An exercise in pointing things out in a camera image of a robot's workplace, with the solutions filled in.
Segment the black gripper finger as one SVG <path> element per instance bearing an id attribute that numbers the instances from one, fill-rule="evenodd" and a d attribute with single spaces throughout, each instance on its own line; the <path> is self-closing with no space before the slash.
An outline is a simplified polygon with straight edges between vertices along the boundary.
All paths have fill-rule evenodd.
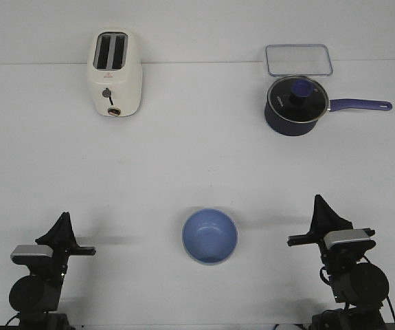
<path id="1" fill-rule="evenodd" d="M 313 215 L 312 215 L 310 229 L 309 229 L 309 232 L 314 235 L 316 235 L 317 229 L 319 227 L 320 197 L 321 197 L 321 195 L 315 195 L 314 206 L 313 206 Z"/>
<path id="2" fill-rule="evenodd" d="M 69 212 L 66 212 L 66 220 L 67 220 L 67 245 L 69 247 L 77 247 L 78 244 L 71 224 L 71 217 Z"/>
<path id="3" fill-rule="evenodd" d="M 321 231 L 353 229 L 352 222 L 340 217 L 321 195 L 318 195 L 318 225 Z"/>
<path id="4" fill-rule="evenodd" d="M 67 212 L 63 212 L 51 229 L 35 242 L 39 245 L 62 245 L 67 241 Z"/>

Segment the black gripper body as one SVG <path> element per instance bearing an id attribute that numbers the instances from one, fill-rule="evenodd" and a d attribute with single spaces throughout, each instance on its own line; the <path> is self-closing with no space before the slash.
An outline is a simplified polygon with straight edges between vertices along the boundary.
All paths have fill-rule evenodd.
<path id="1" fill-rule="evenodd" d="M 70 256 L 94 256 L 95 247 L 80 246 L 71 242 L 52 242 L 47 244 L 52 250 L 51 263 L 48 267 L 50 275 L 62 275 L 67 273 L 67 264 Z"/>
<path id="2" fill-rule="evenodd" d="M 365 256 L 368 250 L 376 246 L 375 240 L 372 239 L 375 231 L 371 228 L 363 228 L 363 230 L 370 236 L 370 241 L 338 244 L 331 250 L 328 250 L 324 243 L 324 236 L 328 234 L 328 232 L 316 235 L 301 234 L 289 236 L 287 245 L 291 247 L 317 244 L 321 255 L 321 261 L 327 272 L 347 272 Z"/>

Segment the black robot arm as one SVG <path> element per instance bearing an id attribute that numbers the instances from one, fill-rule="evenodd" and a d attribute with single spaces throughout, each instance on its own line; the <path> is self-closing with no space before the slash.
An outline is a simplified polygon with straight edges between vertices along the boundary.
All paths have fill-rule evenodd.
<path id="1" fill-rule="evenodd" d="M 318 245 L 336 302 L 377 308 L 389 294 L 389 282 L 379 267 L 361 260 L 376 246 L 374 235 L 372 228 L 354 228 L 315 195 L 309 231 L 290 236 L 287 245 Z"/>
<path id="2" fill-rule="evenodd" d="M 12 286 L 9 302 L 24 314 L 56 311 L 70 256 L 93 256 L 94 247 L 78 245 L 69 212 L 63 212 L 51 229 L 34 244 L 18 245 L 10 255 L 16 265 L 24 265 L 29 274 Z"/>

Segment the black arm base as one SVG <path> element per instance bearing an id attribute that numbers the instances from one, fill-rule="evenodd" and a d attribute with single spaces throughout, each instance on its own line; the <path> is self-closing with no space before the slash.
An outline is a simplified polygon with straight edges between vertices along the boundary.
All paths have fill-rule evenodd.
<path id="1" fill-rule="evenodd" d="M 327 309 L 312 317 L 312 330 L 384 330 L 386 329 L 379 310 L 359 311 L 352 309 Z"/>
<path id="2" fill-rule="evenodd" d="M 19 329 L 27 330 L 74 330 L 65 313 L 18 313 Z"/>

